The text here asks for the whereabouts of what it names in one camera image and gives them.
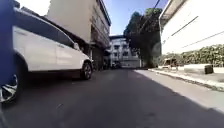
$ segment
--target hedge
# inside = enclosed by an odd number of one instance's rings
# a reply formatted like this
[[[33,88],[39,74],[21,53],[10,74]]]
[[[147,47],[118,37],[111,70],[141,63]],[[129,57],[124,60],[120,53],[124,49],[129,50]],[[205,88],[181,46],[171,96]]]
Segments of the hedge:
[[[162,55],[159,59],[159,65],[163,65],[165,58],[175,58],[179,65],[209,63],[213,64],[214,67],[224,67],[224,45],[212,45],[181,54]]]

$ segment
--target sky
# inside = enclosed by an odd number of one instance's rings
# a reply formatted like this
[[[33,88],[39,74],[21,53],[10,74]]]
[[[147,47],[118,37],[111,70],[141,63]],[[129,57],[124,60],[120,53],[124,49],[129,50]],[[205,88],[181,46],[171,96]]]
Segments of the sky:
[[[50,0],[17,0],[39,15],[46,15]],[[157,0],[103,0],[112,21],[110,35],[121,35],[133,12],[143,14],[147,8],[153,8]],[[164,8],[168,0],[161,0],[158,8]]]
[[[25,6],[41,16],[47,14],[50,5],[50,0],[16,0],[16,1],[18,1],[21,6]]]
[[[164,8],[168,0],[161,0],[158,8]],[[104,0],[112,25],[110,35],[121,35],[133,12],[143,14],[147,8],[153,8],[157,0]]]

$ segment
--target tree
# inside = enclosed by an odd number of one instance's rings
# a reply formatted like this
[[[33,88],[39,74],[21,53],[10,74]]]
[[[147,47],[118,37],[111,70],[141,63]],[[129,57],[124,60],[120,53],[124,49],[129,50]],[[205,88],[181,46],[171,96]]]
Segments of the tree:
[[[137,52],[150,67],[153,66],[152,49],[155,44],[160,43],[159,16],[161,12],[162,9],[159,8],[146,9],[144,15],[134,12],[124,30],[124,35],[127,37],[132,51]]]

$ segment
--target tire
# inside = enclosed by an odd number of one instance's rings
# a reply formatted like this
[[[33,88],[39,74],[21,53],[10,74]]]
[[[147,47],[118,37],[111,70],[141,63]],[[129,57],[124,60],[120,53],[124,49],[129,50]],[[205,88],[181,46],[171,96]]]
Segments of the tire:
[[[89,80],[92,77],[92,67],[91,64],[88,62],[85,62],[82,66],[81,70],[81,78],[83,80]]]
[[[25,71],[21,64],[16,64],[15,74],[12,76],[8,84],[0,88],[0,101],[3,105],[14,103],[21,92],[22,85],[25,84]]]

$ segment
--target distant building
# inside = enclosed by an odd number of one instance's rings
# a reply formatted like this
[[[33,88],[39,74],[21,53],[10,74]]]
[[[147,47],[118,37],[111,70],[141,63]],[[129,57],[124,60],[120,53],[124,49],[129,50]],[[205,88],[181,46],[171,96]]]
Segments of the distant building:
[[[83,39],[86,53],[102,67],[111,26],[103,0],[51,0],[46,18]]]
[[[110,53],[109,59],[112,65],[115,61],[119,61],[122,67],[140,67],[140,59],[136,52],[131,52],[126,38],[122,35],[110,37],[110,47],[107,49]]]
[[[169,0],[160,16],[162,53],[224,44],[223,0]]]

